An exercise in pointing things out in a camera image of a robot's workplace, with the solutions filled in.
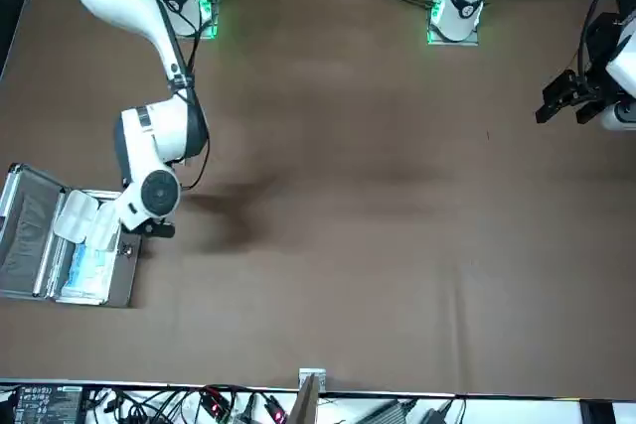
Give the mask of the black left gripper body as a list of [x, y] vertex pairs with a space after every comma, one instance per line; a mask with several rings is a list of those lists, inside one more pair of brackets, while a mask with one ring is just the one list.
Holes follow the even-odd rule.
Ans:
[[606, 65], [583, 65], [577, 70], [579, 77], [580, 106], [593, 101], [600, 101], [605, 106], [616, 103], [620, 99], [620, 87], [606, 70]]

